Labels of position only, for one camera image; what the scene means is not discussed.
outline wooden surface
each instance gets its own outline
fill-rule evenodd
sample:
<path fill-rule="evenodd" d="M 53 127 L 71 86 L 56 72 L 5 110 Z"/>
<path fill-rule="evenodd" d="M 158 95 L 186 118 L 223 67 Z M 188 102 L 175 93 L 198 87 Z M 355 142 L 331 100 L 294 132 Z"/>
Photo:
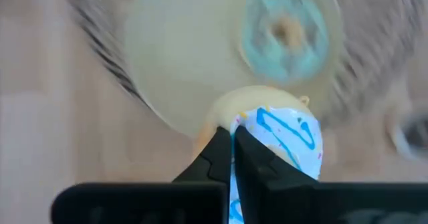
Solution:
<path fill-rule="evenodd" d="M 409 83 L 426 100 L 422 46 Z M 426 181 L 427 163 L 398 156 L 384 131 L 391 108 L 410 104 L 406 87 L 325 133 L 322 180 Z M 0 223 L 49 223 L 53 198 L 74 183 L 171 180 L 191 149 L 108 75 L 64 0 L 0 0 Z"/>

